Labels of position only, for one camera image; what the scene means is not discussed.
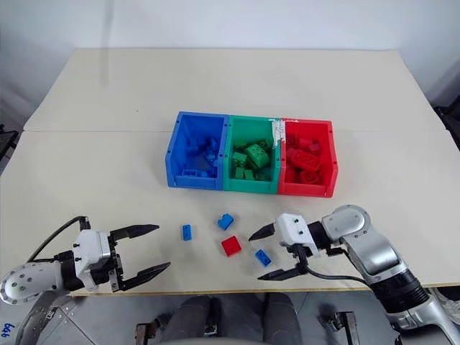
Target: blue lego brick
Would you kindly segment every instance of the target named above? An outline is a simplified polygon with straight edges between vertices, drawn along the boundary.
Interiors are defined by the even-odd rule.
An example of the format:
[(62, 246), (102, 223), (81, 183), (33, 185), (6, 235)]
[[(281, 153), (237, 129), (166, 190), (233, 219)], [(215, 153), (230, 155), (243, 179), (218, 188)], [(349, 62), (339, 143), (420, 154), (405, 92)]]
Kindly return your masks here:
[(192, 239), (192, 227), (190, 225), (182, 225), (182, 238), (184, 241)]
[(219, 225), (223, 230), (227, 230), (232, 223), (233, 217), (228, 213), (225, 213), (222, 218), (217, 221), (217, 225)]
[(266, 267), (268, 265), (270, 265), (270, 263), (272, 262), (272, 260), (270, 260), (270, 258), (265, 254), (265, 252), (261, 249), (259, 249), (257, 252), (256, 252), (256, 258), (260, 261), (260, 263)]
[[(179, 113), (165, 157), (170, 187), (224, 189), (228, 123), (228, 115)], [(195, 170), (196, 174), (183, 174), (184, 170)]]

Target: gray pants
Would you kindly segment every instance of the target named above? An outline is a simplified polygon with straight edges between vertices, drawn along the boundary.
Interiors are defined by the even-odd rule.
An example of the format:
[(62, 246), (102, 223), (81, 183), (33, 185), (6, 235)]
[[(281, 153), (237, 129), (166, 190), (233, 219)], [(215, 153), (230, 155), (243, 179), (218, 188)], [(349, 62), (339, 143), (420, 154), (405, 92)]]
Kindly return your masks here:
[[(209, 314), (209, 301), (207, 296), (186, 300), (166, 326), (162, 341), (202, 337)], [(282, 293), (270, 293), (266, 302), (263, 341), (274, 345), (301, 345), (300, 326), (289, 297)]]

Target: black cable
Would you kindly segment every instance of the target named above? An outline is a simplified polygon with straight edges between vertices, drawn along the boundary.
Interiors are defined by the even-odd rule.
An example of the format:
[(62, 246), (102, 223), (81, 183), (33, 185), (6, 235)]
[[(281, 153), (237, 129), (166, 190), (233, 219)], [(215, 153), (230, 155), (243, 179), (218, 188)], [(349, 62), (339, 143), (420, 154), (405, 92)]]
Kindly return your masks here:
[(305, 269), (308, 273), (310, 273), (311, 275), (317, 278), (326, 279), (326, 280), (354, 280), (370, 288), (370, 286), (368, 286), (368, 284), (364, 281), (364, 279), (361, 279), (358, 277), (352, 277), (351, 275), (322, 275), (321, 273), (313, 271), (309, 266), (305, 266)]
[(34, 254), (31, 255), (31, 257), (27, 260), (27, 262), (33, 262), (35, 258), (37, 257), (38, 254), (61, 232), (66, 230), (69, 226), (72, 224), (76, 223), (77, 221), (80, 221), (81, 219), (84, 219), (85, 216), (78, 216), (75, 217), (71, 220), (69, 220), (67, 223), (62, 225), (58, 230), (53, 232), (46, 240), (43, 241), (43, 243), (35, 250)]

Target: gray floor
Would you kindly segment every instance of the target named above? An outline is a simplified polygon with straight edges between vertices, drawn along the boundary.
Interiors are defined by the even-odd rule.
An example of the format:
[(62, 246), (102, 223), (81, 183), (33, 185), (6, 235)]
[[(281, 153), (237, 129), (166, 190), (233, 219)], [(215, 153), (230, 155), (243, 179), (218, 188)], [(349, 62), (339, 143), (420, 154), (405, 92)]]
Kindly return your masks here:
[[(331, 333), (320, 324), (323, 310), (354, 311), (361, 344), (394, 344), (395, 332), (373, 294), (288, 293), (300, 321), (304, 344), (347, 344), (344, 331)], [(262, 340), (262, 300), (264, 294), (223, 294), (221, 299), (234, 338)], [(161, 313), (172, 313), (188, 296), (111, 296), (74, 298), (64, 303), (42, 333), (39, 343), (55, 344), (134, 344), (134, 327), (150, 322)], [(28, 307), (0, 304), (0, 321), (18, 323)], [(155, 344), (161, 337), (152, 339)], [(0, 338), (0, 344), (13, 344)]]

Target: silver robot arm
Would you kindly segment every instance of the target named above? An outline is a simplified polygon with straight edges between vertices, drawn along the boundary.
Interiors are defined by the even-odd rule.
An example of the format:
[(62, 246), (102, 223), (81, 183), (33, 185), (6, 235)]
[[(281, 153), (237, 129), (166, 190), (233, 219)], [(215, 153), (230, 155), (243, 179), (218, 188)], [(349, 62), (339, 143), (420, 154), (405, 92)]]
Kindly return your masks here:
[(438, 300), (429, 295), (386, 237), (371, 224), (369, 214), (358, 206), (346, 205), (307, 224), (301, 215), (284, 213), (273, 224), (261, 228), (249, 240), (275, 233), (281, 245), (298, 259), (292, 270), (277, 270), (258, 279), (285, 280), (315, 274), (308, 268), (307, 257), (326, 250), (327, 255), (346, 254), (383, 305), (392, 327), (401, 333), (404, 344), (460, 345), (460, 333), (449, 320)]

